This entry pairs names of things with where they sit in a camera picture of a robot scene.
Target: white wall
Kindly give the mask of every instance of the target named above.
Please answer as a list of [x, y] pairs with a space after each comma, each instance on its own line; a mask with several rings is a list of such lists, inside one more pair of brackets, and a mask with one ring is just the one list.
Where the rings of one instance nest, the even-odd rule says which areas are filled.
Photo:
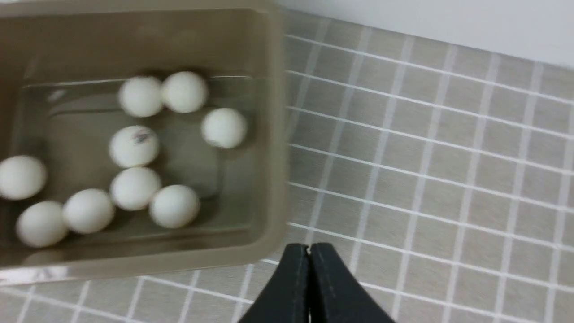
[[574, 67], [574, 0], [277, 0], [300, 11]]

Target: grid pattern tablecloth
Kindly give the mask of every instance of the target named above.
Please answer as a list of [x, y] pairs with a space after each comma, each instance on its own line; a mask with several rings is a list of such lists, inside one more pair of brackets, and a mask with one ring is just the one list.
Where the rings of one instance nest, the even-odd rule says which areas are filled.
[[[574, 71], [286, 12], [285, 243], [332, 243], [400, 323], [574, 317]], [[255, 264], [0, 289], [2, 322], [233, 322]]]

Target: plastic container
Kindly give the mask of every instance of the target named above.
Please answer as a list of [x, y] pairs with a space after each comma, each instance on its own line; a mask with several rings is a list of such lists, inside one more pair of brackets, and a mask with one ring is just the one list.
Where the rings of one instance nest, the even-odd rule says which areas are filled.
[[[164, 109], [132, 118], [117, 90], [134, 75], [164, 78], [192, 70], [208, 79], [201, 111]], [[202, 117], [233, 107], [248, 119], [236, 149], [208, 146]], [[265, 0], [70, 0], [0, 4], [0, 157], [28, 154], [48, 168], [36, 197], [0, 201], [0, 285], [152, 274], [256, 261], [285, 233], [282, 31]], [[162, 142], [150, 166], [163, 185], [192, 186], [201, 212], [178, 230], [148, 211], [122, 212], [104, 231], [72, 234], [47, 249], [15, 236], [36, 201], [65, 202], [87, 188], [109, 189], [121, 170], [108, 155], [124, 126], [152, 128]]]

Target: white ball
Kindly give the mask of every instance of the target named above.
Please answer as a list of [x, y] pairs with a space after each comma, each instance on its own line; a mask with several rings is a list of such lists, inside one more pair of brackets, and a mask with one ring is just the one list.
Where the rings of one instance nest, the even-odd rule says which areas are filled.
[[207, 101], [207, 92], [205, 80], [193, 72], [172, 74], [161, 88], [165, 105], [178, 113], [199, 110]]
[[34, 248], [58, 243], [68, 234], [62, 204], [44, 201], [27, 208], [16, 222], [16, 234], [24, 244]]
[[80, 191], [64, 204], [64, 222], [74, 232], [87, 234], [102, 230], [114, 218], [115, 206], [107, 192]]
[[48, 172], [41, 161], [30, 156], [10, 157], [0, 163], [0, 195], [7, 199], [25, 199], [46, 184]]
[[161, 108], [161, 82], [151, 76], [128, 79], [119, 89], [119, 104], [132, 117], [150, 117]]
[[110, 140], [110, 157], [123, 168], [145, 166], [159, 152], [159, 139], [151, 129], [144, 126], [125, 127]]
[[139, 211], [147, 207], [153, 195], [161, 188], [156, 172], [146, 167], [128, 168], [111, 182], [111, 198], [122, 210]]
[[219, 148], [237, 147], [247, 134], [247, 121], [234, 109], [223, 107], [209, 112], [201, 123], [201, 135]]
[[190, 223], [199, 212], [199, 197], [187, 186], [171, 185], [154, 196], [149, 213], [152, 220], [169, 229]]

